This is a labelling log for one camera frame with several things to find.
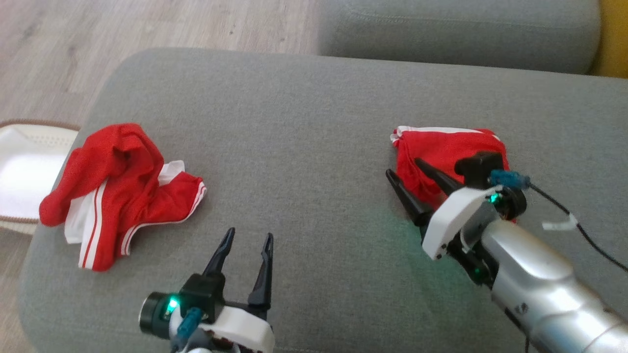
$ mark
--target red fabric with white stripes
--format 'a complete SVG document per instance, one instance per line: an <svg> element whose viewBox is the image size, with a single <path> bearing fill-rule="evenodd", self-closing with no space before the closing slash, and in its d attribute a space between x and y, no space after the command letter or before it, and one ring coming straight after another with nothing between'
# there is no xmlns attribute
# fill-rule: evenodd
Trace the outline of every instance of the red fabric with white stripes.
<svg viewBox="0 0 628 353"><path fill-rule="evenodd" d="M79 266L105 271L125 253L123 238L130 228L184 220L204 195L203 180L185 172L159 186L163 165L139 125L107 126L72 151L59 185L40 204L41 223L65 222L70 201L96 190L95 223Z"/></svg>
<svg viewBox="0 0 628 353"><path fill-rule="evenodd" d="M438 208L445 199L436 183L416 166L414 159L422 158L461 183L464 178L454 172L456 161L471 157L479 151L499 152L508 169L506 146L490 130L452 128L411 128L400 126L391 136L397 147L397 174L404 186L421 201Z"/></svg>

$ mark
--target sofa cushion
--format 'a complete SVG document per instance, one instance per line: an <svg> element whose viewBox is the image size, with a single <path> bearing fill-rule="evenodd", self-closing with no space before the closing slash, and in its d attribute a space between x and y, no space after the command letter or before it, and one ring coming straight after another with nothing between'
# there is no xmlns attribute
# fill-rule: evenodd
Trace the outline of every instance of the sofa cushion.
<svg viewBox="0 0 628 353"><path fill-rule="evenodd" d="M152 291L202 271L227 228L228 299L245 301L275 235L277 352L517 352L523 336L450 258L428 259L385 177L402 124L490 128L511 166L571 207L626 263L628 82L407 62L155 49L127 59L76 146L134 121L207 195L184 223L142 228L105 273L77 266L62 227L39 227L24 262L21 320L42 352L167 352L138 327ZM626 275L536 195L521 225L575 263L624 315Z"/></svg>
<svg viewBox="0 0 628 353"><path fill-rule="evenodd" d="M320 53L584 73L597 0L324 0Z"/></svg>

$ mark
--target blue cable connector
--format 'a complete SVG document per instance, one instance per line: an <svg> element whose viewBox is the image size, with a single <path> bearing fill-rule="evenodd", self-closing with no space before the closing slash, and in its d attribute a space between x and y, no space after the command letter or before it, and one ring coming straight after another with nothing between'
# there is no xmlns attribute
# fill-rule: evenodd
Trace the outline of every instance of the blue cable connector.
<svg viewBox="0 0 628 353"><path fill-rule="evenodd" d="M503 185L508 188L525 190L530 187L530 177L516 171L493 170L490 173L490 183Z"/></svg>
<svg viewBox="0 0 628 353"><path fill-rule="evenodd" d="M170 342L172 352L179 352L188 344L188 340L196 331L198 325L203 319L203 311L199 308L191 308L185 315L185 318L176 329L176 335Z"/></svg>

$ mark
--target black cable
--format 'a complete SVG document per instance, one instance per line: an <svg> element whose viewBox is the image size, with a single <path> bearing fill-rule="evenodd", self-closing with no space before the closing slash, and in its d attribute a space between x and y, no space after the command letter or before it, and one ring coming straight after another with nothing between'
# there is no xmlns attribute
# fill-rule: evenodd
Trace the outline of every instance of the black cable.
<svg viewBox="0 0 628 353"><path fill-rule="evenodd" d="M549 196L547 193L545 193L543 190L539 189L536 185L532 184L532 183L528 183L528 186L539 193L539 195L543 196L545 199L547 199L547 201L550 201L552 204L554 204L556 207L558 207L559 209L561 209L566 215L570 215L571 212L569 212L569 210L563 206L560 202L556 201L555 198ZM625 272L628 273L628 267L626 267L626 265L620 263L618 260L616 260L615 258L613 258L611 255L609 255L606 251L602 250L594 241L593 239L591 239L591 237L589 237L589 235L587 234L587 232L585 232L584 228L582 228L582 226L580 225L580 223L576 224L576 228L578 228L578 230L580 231L580 234L582 234L582 236L585 238L585 240L589 243L589 245L591 245L592 248L594 248L598 253L600 253L600 255L602 255L604 258L606 258L607 260L609 260L611 263L613 263L615 266L619 267L620 269L623 269Z"/></svg>

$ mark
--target green led light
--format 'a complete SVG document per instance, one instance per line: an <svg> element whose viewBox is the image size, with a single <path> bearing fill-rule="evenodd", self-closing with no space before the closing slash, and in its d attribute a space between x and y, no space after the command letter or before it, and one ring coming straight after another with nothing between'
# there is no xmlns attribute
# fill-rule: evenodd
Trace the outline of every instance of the green led light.
<svg viewBox="0 0 628 353"><path fill-rule="evenodd" d="M162 318L164 320L168 320L170 318L170 315L172 315L172 313L175 311L175 309L179 306L179 301L176 298L170 298L170 301L168 302L168 306L166 307L166 310L163 313Z"/></svg>
<svg viewBox="0 0 628 353"><path fill-rule="evenodd" d="M172 312L178 306L179 306L179 302L176 299L172 298L170 300L170 302L168 303L168 309L167 310L169 312Z"/></svg>
<svg viewBox="0 0 628 353"><path fill-rule="evenodd" d="M494 193L493 195L490 196L490 202L492 204L496 204L500 198L501 198L501 195L499 195L498 193Z"/></svg>

